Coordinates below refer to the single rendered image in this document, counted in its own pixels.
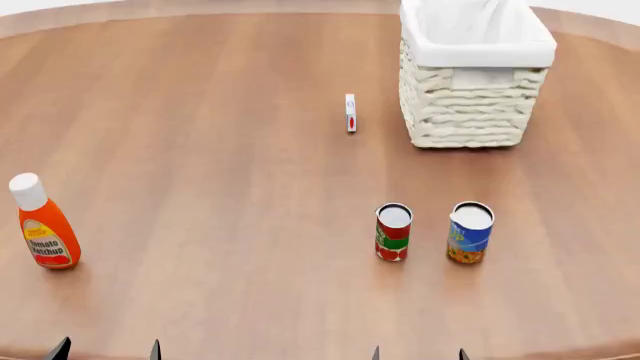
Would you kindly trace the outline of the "orange tomato ketchup bottle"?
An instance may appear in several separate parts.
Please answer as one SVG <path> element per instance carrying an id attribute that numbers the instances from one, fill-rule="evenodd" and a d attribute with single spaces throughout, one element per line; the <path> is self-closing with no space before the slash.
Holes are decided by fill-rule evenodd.
<path id="1" fill-rule="evenodd" d="M 21 173 L 9 182 L 18 206 L 21 233 L 32 257 L 45 269 L 71 269 L 81 248 L 69 221 L 46 194 L 35 173 Z"/>

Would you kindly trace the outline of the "white woven wicker basket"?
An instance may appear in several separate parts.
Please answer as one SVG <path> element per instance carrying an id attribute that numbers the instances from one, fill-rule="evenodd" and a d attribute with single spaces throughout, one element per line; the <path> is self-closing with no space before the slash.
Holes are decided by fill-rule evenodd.
<path id="1" fill-rule="evenodd" d="M 400 42 L 399 104 L 413 146 L 493 148 L 521 142 L 547 68 L 433 68 Z"/>

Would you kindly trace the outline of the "white cloth basket liner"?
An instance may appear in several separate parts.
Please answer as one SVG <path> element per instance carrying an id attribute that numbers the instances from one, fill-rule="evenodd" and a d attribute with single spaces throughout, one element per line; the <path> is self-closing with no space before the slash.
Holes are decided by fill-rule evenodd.
<path id="1" fill-rule="evenodd" d="M 525 0 L 401 0 L 402 39 L 428 68 L 548 68 L 557 43 Z"/>

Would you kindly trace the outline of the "blue vegetable soup can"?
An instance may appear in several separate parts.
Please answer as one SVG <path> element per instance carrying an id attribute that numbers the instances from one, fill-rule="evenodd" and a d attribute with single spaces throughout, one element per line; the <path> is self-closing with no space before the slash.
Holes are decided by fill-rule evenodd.
<path id="1" fill-rule="evenodd" d="M 465 201 L 454 206 L 449 221 L 447 256 L 457 263 L 480 263 L 495 222 L 492 209 L 483 203 Z"/>

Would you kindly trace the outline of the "red green tomato can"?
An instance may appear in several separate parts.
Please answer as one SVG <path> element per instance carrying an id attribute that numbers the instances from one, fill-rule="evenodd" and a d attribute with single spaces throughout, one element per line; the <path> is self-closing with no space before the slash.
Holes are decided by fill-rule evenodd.
<path id="1" fill-rule="evenodd" d="M 388 262 L 405 260 L 413 214 L 401 203 L 385 203 L 376 210 L 375 252 Z"/>

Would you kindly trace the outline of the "small white red carton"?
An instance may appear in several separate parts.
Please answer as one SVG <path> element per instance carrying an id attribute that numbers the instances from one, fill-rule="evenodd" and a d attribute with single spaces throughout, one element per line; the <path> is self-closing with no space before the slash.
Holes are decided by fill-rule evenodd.
<path id="1" fill-rule="evenodd" d="M 346 128 L 349 133 L 355 133 L 357 130 L 356 101 L 355 95 L 345 95 L 345 116 Z"/>

